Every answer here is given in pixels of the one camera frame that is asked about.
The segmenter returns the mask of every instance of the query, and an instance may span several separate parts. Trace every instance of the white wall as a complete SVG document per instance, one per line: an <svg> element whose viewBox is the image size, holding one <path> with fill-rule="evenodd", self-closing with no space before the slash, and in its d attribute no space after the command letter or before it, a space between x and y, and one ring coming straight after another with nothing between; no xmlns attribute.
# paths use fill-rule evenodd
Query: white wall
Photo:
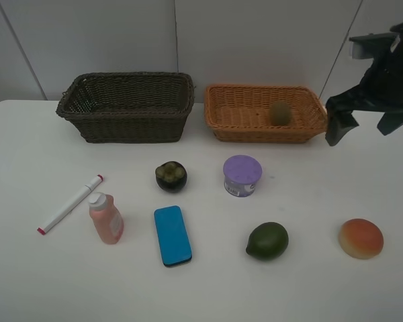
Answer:
<svg viewBox="0 0 403 322"><path fill-rule="evenodd" d="M179 71L211 83L320 94L360 0L176 0Z"/></svg>
<svg viewBox="0 0 403 322"><path fill-rule="evenodd" d="M0 101L5 99L43 99L43 97L0 12Z"/></svg>
<svg viewBox="0 0 403 322"><path fill-rule="evenodd" d="M403 22L403 0L364 0L349 31L349 37L388 32L393 25L400 22ZM373 62L372 59L351 59L350 47L351 43L345 42L322 93L321 100L324 103L329 97L358 85Z"/></svg>
<svg viewBox="0 0 403 322"><path fill-rule="evenodd" d="M1 0L48 99L86 72L177 71L173 0Z"/></svg>

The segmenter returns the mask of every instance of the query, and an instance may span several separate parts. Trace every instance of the wicker basket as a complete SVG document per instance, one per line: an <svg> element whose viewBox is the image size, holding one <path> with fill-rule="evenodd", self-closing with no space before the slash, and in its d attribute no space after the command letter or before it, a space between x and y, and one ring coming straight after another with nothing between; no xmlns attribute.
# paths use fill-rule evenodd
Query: wicker basket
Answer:
<svg viewBox="0 0 403 322"><path fill-rule="evenodd" d="M193 102L187 74L91 73L73 81L56 113L90 143L176 142Z"/></svg>
<svg viewBox="0 0 403 322"><path fill-rule="evenodd" d="M292 108L288 126L272 126L272 103ZM206 89L205 120L227 142L303 143L326 130L326 113L318 97L304 87L212 85Z"/></svg>

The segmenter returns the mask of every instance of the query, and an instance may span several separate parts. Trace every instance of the purple lid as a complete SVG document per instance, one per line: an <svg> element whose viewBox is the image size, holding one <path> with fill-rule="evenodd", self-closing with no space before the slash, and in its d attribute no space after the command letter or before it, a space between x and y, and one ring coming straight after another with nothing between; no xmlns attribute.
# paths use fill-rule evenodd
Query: purple lid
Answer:
<svg viewBox="0 0 403 322"><path fill-rule="evenodd" d="M238 184L254 184L261 178L263 169L250 156L232 156L224 163L224 175Z"/></svg>

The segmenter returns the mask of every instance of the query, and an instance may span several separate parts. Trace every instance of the small green object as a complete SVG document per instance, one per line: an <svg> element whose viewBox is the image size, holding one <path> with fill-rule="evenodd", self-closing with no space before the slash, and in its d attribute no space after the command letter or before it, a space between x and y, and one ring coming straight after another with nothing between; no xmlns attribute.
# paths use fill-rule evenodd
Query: small green object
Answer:
<svg viewBox="0 0 403 322"><path fill-rule="evenodd" d="M276 101L272 104L269 111L271 125L287 126L291 122L291 107L283 101Z"/></svg>
<svg viewBox="0 0 403 322"><path fill-rule="evenodd" d="M288 247L288 233L279 223L263 223L249 235L247 254L258 260L272 260Z"/></svg>

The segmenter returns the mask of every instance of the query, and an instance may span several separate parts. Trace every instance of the lime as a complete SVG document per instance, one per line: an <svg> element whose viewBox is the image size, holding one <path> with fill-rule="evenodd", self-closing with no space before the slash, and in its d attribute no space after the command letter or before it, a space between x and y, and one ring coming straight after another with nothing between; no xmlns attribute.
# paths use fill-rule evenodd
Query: lime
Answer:
<svg viewBox="0 0 403 322"><path fill-rule="evenodd" d="M279 257L288 247L288 233L279 223L263 223L249 235L247 254L258 260Z"/></svg>

